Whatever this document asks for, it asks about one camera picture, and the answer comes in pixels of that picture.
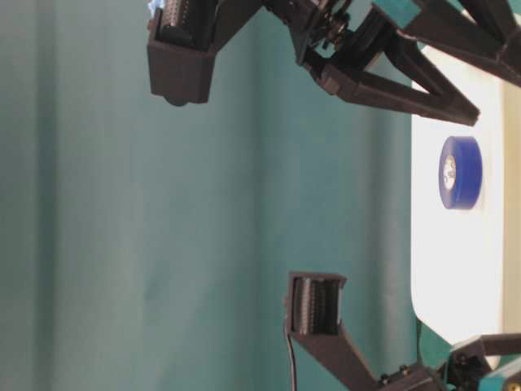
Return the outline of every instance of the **blue tape roll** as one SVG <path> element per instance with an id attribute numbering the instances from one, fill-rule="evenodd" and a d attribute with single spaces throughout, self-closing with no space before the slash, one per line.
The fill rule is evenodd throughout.
<path id="1" fill-rule="evenodd" d="M 479 145 L 473 137 L 449 137 L 440 156 L 440 196 L 447 209 L 472 209 L 483 177 Z"/>

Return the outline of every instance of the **fabric background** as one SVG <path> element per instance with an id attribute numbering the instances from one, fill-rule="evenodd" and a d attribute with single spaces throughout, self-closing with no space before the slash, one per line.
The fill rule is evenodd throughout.
<path id="1" fill-rule="evenodd" d="M 375 374 L 414 361 L 409 117 L 325 94 L 265 11 L 210 104 L 173 108 L 149 93 L 147 13 L 0 3 L 0 389 L 288 389 L 289 270 L 348 277 Z M 297 365 L 301 390 L 342 389 Z"/>

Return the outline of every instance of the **white platform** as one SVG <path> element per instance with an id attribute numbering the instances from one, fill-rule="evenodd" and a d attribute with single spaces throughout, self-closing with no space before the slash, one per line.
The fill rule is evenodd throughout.
<path id="1" fill-rule="evenodd" d="M 412 295 L 449 343 L 521 332 L 521 89 L 437 50 L 427 57 L 481 110 L 475 128 L 413 117 Z M 484 180 L 471 211 L 446 210 L 438 164 L 449 136 L 474 136 Z"/>

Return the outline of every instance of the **screw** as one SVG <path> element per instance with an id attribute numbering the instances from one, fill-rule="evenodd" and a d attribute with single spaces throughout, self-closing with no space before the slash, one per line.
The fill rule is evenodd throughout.
<path id="1" fill-rule="evenodd" d="M 510 383 L 506 388 L 508 389 L 508 391 L 521 391 L 521 384 Z"/>
<path id="2" fill-rule="evenodd" d="M 382 385 L 387 385 L 389 384 L 389 375 L 384 373 L 383 375 L 380 376 L 380 383 L 382 383 Z"/>
<path id="3" fill-rule="evenodd" d="M 466 361 L 466 355 L 461 353 L 458 355 L 458 358 L 456 358 L 456 362 L 459 364 L 459 365 L 466 365 L 467 364 L 467 361 Z"/>
<path id="4" fill-rule="evenodd" d="M 403 376 L 407 376 L 407 375 L 410 373 L 410 369 L 409 369 L 409 367 L 407 367 L 406 365 L 402 365 L 402 366 L 400 367 L 400 371 L 401 371 L 401 374 L 402 374 Z"/>

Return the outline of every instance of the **black cable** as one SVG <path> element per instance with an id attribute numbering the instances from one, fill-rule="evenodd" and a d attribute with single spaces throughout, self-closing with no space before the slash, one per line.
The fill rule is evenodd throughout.
<path id="1" fill-rule="evenodd" d="M 296 365 L 295 365 L 295 352 L 293 351 L 293 344 L 291 343 L 291 338 L 289 333 L 286 330 L 286 318 L 284 318 L 284 322 L 282 324 L 284 333 L 284 339 L 286 340 L 287 353 L 290 358 L 290 374 L 291 374 L 291 391 L 296 391 Z"/>
<path id="2" fill-rule="evenodd" d="M 416 318 L 416 359 L 418 360 L 418 362 L 420 364 L 423 363 L 421 341 L 422 341 L 422 321 L 419 318 Z"/>

